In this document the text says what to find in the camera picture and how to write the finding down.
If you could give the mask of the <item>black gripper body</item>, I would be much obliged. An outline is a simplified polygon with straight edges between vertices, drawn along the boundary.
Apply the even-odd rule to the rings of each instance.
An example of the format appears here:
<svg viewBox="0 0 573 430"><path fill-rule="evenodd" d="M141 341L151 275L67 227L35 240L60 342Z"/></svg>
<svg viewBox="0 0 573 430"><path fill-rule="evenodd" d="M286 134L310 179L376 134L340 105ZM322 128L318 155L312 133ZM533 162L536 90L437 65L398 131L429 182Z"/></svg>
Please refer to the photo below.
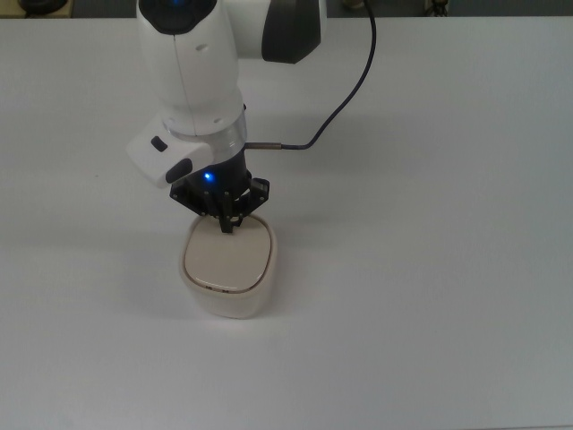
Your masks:
<svg viewBox="0 0 573 430"><path fill-rule="evenodd" d="M233 158L191 173L171 185L170 197L202 216L219 217L224 193L231 193L234 206L242 204L245 216L269 199L269 181L253 177L244 152Z"/></svg>

